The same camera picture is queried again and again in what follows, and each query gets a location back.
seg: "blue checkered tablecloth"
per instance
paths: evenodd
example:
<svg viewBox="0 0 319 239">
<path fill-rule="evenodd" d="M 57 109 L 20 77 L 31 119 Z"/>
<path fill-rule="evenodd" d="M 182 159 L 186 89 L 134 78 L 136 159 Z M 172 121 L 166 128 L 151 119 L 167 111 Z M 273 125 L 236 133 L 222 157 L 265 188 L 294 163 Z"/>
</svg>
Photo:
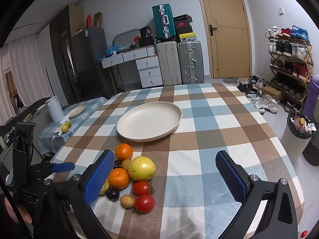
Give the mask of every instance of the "blue checkered tablecloth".
<svg viewBox="0 0 319 239">
<path fill-rule="evenodd" d="M 63 133 L 61 137 L 53 139 L 54 149 L 52 147 L 53 133 L 60 126 L 60 123 L 51 122 L 49 125 L 47 125 L 47 127 L 39 134 L 38 140 L 40 153 L 53 153 L 54 150 L 57 152 L 65 144 L 65 142 L 68 141 L 70 137 L 72 137 L 74 133 L 87 121 L 87 119 L 92 116 L 92 114 L 94 114 L 106 101 L 106 98 L 99 97 L 67 107 L 63 111 L 65 115 L 80 105 L 85 105 L 85 110 L 77 117 L 70 119 L 72 126 L 67 133 Z"/>
<path fill-rule="evenodd" d="M 131 142 L 119 136 L 116 124 L 136 106 L 165 101 L 183 112 L 178 128 L 152 142 Z M 124 92 L 101 106 L 63 145 L 51 162 L 73 162 L 71 172 L 49 176 L 55 182 L 70 179 L 98 159 L 103 150 L 120 143 L 133 148 L 133 157 L 147 156 L 156 165 L 151 180 L 154 209 L 146 215 L 125 210 L 120 201 L 105 196 L 91 204 L 95 215 L 113 239 L 218 238 L 233 219 L 235 202 L 215 165 L 216 153 L 225 150 L 248 174 L 290 186 L 298 222 L 304 197 L 294 168 L 280 141 L 235 86 L 191 84 Z M 120 191 L 131 194 L 132 183 Z M 246 237 L 253 235 L 267 201 L 262 201 Z"/>
</svg>

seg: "tomato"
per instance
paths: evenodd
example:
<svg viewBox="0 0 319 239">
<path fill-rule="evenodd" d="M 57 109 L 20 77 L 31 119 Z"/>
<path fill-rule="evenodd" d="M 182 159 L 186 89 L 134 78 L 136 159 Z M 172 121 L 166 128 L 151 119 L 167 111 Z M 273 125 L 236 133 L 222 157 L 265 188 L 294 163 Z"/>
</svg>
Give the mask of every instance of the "tomato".
<svg viewBox="0 0 319 239">
<path fill-rule="evenodd" d="M 138 212 L 148 213 L 154 208 L 155 200 L 150 195 L 141 195 L 135 199 L 134 205 Z"/>
<path fill-rule="evenodd" d="M 140 195 L 150 195 L 154 192 L 154 188 L 152 187 L 152 183 L 147 181 L 139 181 L 133 185 L 133 192 Z"/>
</svg>

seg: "brown box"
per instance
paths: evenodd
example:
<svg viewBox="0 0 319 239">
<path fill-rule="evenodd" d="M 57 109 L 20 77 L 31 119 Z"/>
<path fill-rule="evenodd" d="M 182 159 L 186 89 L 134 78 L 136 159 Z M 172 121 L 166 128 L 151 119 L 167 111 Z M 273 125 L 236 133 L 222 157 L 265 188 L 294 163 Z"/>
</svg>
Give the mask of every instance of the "brown box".
<svg viewBox="0 0 319 239">
<path fill-rule="evenodd" d="M 262 92 L 262 95 L 264 94 L 268 94 L 270 95 L 271 97 L 273 97 L 276 101 L 279 101 L 280 100 L 280 97 L 281 97 L 281 91 L 277 91 L 276 89 L 270 87 L 270 86 L 267 86 L 267 87 L 264 87 L 263 88 L 263 92 Z"/>
</svg>

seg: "white curtain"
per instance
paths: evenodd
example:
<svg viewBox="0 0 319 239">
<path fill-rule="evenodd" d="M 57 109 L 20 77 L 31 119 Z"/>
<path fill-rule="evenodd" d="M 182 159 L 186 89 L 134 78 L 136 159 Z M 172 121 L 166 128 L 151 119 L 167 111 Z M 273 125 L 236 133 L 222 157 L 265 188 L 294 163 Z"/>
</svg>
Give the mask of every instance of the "white curtain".
<svg viewBox="0 0 319 239">
<path fill-rule="evenodd" d="M 52 96 L 41 68 L 36 33 L 10 42 L 8 53 L 12 77 L 25 106 Z"/>
<path fill-rule="evenodd" d="M 0 49 L 0 125 L 4 125 L 8 119 L 16 115 L 9 98 L 8 89 L 7 85 L 5 84 L 3 73 L 2 57 L 4 57 L 7 52 L 7 46 L 4 46 Z"/>
</svg>

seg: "silver suitcase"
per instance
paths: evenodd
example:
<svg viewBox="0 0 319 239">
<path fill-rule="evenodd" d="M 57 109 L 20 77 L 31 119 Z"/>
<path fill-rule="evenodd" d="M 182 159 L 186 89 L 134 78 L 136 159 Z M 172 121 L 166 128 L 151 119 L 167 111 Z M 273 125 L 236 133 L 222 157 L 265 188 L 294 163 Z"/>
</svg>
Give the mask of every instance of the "silver suitcase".
<svg viewBox="0 0 319 239">
<path fill-rule="evenodd" d="M 200 42 L 182 41 L 177 48 L 183 84 L 204 83 L 204 61 Z"/>
<path fill-rule="evenodd" d="M 175 41 L 156 44 L 164 86 L 181 84 L 181 68 Z"/>
</svg>

